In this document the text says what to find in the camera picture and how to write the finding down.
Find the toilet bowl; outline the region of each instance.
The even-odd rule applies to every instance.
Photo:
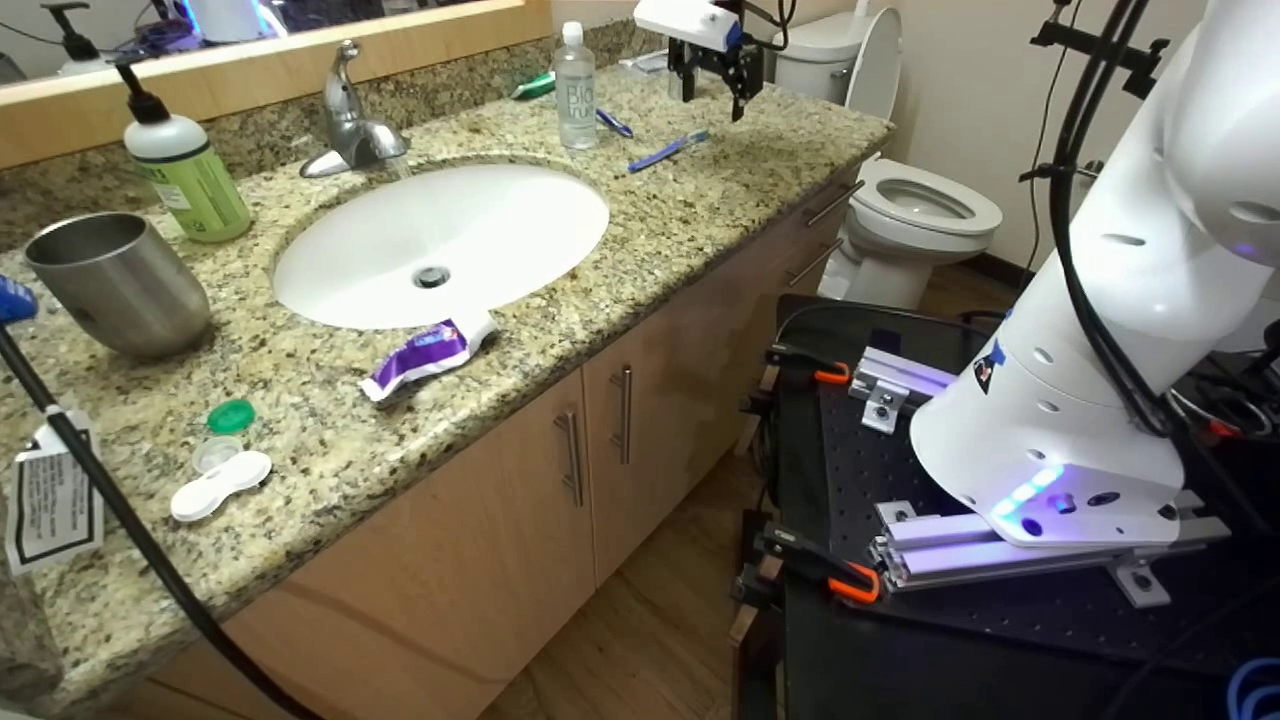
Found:
[[[819,96],[864,117],[891,117],[900,87],[895,8],[835,11],[786,32],[776,83]],[[1004,213],[948,174],[873,156],[847,196],[819,295],[915,308],[936,262],[957,262],[987,247]]]

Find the drain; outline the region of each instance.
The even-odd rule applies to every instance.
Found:
[[[416,287],[439,287],[439,283],[447,283],[447,269],[427,262],[427,269],[411,273],[411,283]]]

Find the bathroom sink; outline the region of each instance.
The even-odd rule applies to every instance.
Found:
[[[353,196],[277,258],[277,298],[335,329],[419,329],[511,302],[602,240],[606,205],[538,164],[447,164]]]

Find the metal cup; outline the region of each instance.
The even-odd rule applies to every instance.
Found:
[[[68,214],[38,229],[25,258],[77,324],[120,355],[173,355],[208,330],[200,280],[141,214]]]

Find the green bottle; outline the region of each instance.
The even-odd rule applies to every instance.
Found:
[[[253,213],[223,160],[208,149],[208,130],[187,117],[173,117],[161,96],[141,87],[129,65],[117,65],[117,72],[129,83],[132,111],[122,149],[187,240],[223,243],[242,234],[253,229]]]

